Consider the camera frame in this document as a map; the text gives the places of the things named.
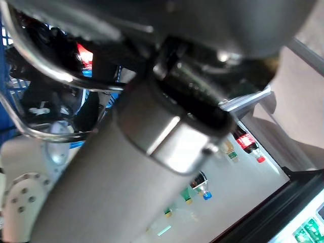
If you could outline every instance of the green label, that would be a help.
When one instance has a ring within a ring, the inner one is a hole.
[[[310,219],[304,228],[316,243],[324,240],[324,229],[316,222],[315,219]]]
[[[235,152],[232,152],[232,153],[229,153],[228,156],[230,159],[232,159],[232,158],[237,157],[237,154]]]
[[[297,233],[295,233],[294,237],[298,243],[313,243],[303,229],[300,229]]]

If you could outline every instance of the white shelf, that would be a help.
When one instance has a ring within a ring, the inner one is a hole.
[[[133,243],[209,243],[289,181],[264,148],[260,147],[266,161],[259,164],[232,135],[228,139],[239,161],[218,152],[202,168],[213,197],[204,201],[191,190],[193,203],[186,205],[179,196],[171,207],[173,215],[166,218],[161,212]]]

